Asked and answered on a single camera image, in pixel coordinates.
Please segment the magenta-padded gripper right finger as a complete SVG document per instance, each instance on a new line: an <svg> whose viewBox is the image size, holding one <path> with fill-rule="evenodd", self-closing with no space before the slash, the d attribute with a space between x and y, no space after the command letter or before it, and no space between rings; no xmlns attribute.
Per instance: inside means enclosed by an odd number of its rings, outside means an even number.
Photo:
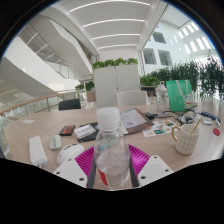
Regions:
<svg viewBox="0 0 224 224"><path fill-rule="evenodd" d="M143 187L173 173L158 155L150 156L133 145L129 146L129 151L130 177L134 188Z"/></svg>

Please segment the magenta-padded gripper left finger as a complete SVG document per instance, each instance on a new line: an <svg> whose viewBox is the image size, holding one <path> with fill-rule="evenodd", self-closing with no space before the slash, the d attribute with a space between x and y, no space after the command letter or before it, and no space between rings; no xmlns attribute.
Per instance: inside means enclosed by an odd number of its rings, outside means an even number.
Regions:
<svg viewBox="0 0 224 224"><path fill-rule="evenodd" d="M66 159L54 174L84 188L92 189L96 176L94 148L72 155Z"/></svg>

